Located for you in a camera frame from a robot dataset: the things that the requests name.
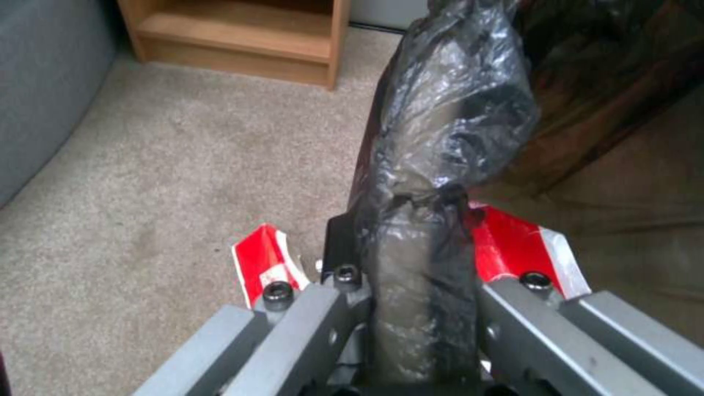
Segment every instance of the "plastic wrapping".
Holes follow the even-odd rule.
[[[351,198],[377,382],[478,373],[466,191],[504,169],[538,119],[512,4],[430,2],[377,88]]]

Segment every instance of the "brown wooden furniture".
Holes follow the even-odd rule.
[[[118,0],[141,62],[333,89],[350,0]]]

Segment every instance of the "metal bar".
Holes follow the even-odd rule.
[[[309,285],[225,395],[297,395],[307,385],[324,385],[355,324],[346,295],[331,287]]]
[[[704,352],[609,292],[560,313],[668,395],[704,395]]]
[[[531,371],[566,395],[662,395],[515,279],[479,293],[484,352],[510,380]]]
[[[134,394],[214,395],[267,332],[264,314],[225,305]]]

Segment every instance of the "white wall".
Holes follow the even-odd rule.
[[[406,29],[427,14],[427,0],[352,0],[350,19],[384,27]]]

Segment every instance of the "red and white packaging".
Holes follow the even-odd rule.
[[[477,273],[484,282],[536,271],[547,275],[565,298],[591,293],[563,234],[490,206],[470,206],[484,211],[483,221],[472,229]]]
[[[232,256],[249,309],[271,282],[283,280],[295,290],[303,290],[310,283],[289,253],[286,234],[273,225],[260,225],[232,247]]]

